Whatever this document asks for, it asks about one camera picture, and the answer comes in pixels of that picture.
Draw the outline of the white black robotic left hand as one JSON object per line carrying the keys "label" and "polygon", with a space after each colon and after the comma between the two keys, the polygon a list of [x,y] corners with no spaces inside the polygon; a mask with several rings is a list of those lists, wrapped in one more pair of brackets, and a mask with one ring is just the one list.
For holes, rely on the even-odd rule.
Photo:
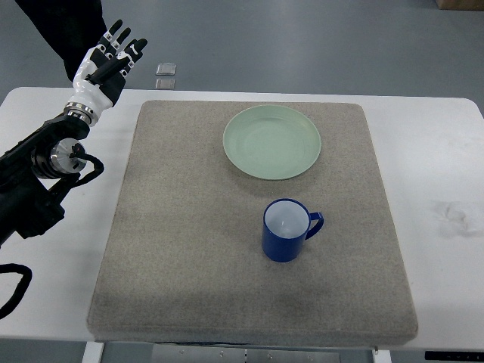
{"label": "white black robotic left hand", "polygon": [[126,77],[142,58],[146,39],[133,39],[127,45],[131,29],[117,20],[90,48],[73,78],[74,93],[64,114],[94,126],[103,111],[113,107],[126,84]]}

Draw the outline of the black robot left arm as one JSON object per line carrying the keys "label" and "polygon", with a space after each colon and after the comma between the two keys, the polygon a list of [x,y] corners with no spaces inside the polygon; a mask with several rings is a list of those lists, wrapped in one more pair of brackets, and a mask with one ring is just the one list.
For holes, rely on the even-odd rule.
{"label": "black robot left arm", "polygon": [[44,234],[64,218],[71,189],[104,171],[80,141],[89,134],[84,116],[50,119],[1,157],[1,242]]}

